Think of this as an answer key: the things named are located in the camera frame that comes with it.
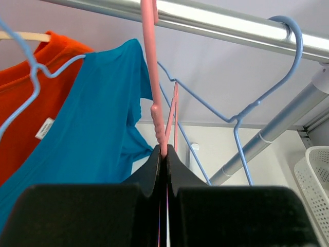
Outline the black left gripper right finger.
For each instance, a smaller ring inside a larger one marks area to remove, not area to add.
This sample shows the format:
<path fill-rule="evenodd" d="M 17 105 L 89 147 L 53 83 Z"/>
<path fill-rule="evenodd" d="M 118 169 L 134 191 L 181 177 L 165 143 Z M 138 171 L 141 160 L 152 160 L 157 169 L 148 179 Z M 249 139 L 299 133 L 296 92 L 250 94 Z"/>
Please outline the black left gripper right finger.
<path fill-rule="evenodd" d="M 282 186 L 210 186 L 168 146 L 171 246 L 319 246 L 305 208 Z"/>

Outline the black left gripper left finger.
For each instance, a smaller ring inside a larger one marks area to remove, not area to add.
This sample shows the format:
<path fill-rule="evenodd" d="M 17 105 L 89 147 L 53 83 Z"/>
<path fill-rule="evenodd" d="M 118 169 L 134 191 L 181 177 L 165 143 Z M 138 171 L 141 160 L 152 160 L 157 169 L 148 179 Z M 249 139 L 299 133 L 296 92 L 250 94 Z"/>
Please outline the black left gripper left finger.
<path fill-rule="evenodd" d="M 160 148 L 120 184 L 37 185 L 16 201 L 1 246 L 158 246 Z"/>

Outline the light blue wire hanger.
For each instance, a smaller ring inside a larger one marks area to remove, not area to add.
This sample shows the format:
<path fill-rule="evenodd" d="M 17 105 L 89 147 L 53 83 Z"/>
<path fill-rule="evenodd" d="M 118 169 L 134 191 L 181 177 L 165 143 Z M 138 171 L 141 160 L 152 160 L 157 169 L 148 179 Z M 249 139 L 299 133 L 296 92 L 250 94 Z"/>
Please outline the light blue wire hanger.
<path fill-rule="evenodd" d="M 171 77 L 169 72 L 166 70 L 166 68 L 161 63 L 158 63 L 158 65 L 166 73 L 166 75 L 170 81 L 175 82 L 176 84 L 179 84 L 181 87 L 183 87 L 190 95 L 192 95 L 195 99 L 197 99 L 201 104 L 203 104 L 208 110 L 210 110 L 212 113 L 214 113 L 217 117 L 224 120 L 226 123 L 232 123 L 233 121 L 236 121 L 236 124 L 233 128 L 233 135 L 234 135 L 234 139 L 235 139 L 236 146 L 238 149 L 238 154 L 240 156 L 240 160 L 242 162 L 242 166 L 243 166 L 248 184 L 250 186 L 253 185 L 253 181 L 252 181 L 250 170 L 247 165 L 246 158 L 245 158 L 245 152 L 243 151 L 243 148 L 242 148 L 242 145 L 240 142 L 239 127 L 241 126 L 243 118 L 246 115 L 248 115 L 255 107 L 260 105 L 260 103 L 266 97 L 268 97 L 270 94 L 272 94 L 274 91 L 276 91 L 279 87 L 281 87 L 285 82 L 287 82 L 293 76 L 293 74 L 296 72 L 296 69 L 298 68 L 300 61 L 302 59 L 303 48 L 304 48 L 302 31 L 301 31 L 300 26 L 297 24 L 297 22 L 295 20 L 293 20 L 290 17 L 282 16 L 282 15 L 273 16 L 273 17 L 270 17 L 269 19 L 271 21 L 275 21 L 275 22 L 284 24 L 288 29 L 289 36 L 291 34 L 295 35 L 296 54 L 295 54 L 294 61 L 292 63 L 290 70 L 278 83 L 276 83 L 273 87 L 271 87 L 268 91 L 266 91 L 263 95 L 261 95 L 257 100 L 255 100 L 254 102 L 249 104 L 247 107 L 245 107 L 240 113 L 232 116 L 231 118 L 225 117 L 223 114 L 221 114 L 220 112 L 215 110 L 211 105 L 209 105 L 203 99 L 201 99 L 198 95 L 196 95 L 193 91 L 191 91 L 188 87 L 186 87 L 183 83 L 181 83 L 178 79 Z"/>

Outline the pink wire hanger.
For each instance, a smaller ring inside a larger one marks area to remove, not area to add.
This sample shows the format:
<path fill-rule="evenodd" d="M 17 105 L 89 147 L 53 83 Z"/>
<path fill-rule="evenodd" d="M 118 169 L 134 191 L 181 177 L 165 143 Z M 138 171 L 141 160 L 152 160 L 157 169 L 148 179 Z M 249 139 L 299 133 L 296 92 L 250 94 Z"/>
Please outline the pink wire hanger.
<path fill-rule="evenodd" d="M 156 1 L 143 0 L 140 2 L 143 39 L 147 66 L 151 83 L 153 104 L 151 106 L 151 117 L 155 127 L 155 135 L 160 144 L 161 157 L 168 154 L 168 140 L 171 126 L 174 124 L 174 148 L 178 141 L 178 83 L 174 85 L 173 98 L 170 103 L 170 111 L 167 124 L 164 124 L 162 115 L 160 79 L 157 64 L 155 24 L 158 22 L 158 11 Z"/>

